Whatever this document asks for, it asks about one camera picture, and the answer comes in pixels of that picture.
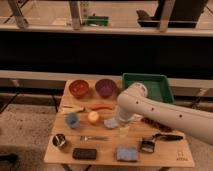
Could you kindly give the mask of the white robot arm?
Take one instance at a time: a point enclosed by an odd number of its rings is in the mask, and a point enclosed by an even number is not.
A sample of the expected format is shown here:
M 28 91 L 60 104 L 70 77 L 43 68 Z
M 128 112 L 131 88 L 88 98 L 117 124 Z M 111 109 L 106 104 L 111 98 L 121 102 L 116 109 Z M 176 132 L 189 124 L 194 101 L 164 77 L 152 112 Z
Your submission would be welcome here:
M 117 97 L 115 120 L 126 126 L 134 114 L 182 131 L 213 146 L 213 113 L 151 100 L 144 84 L 135 82 Z

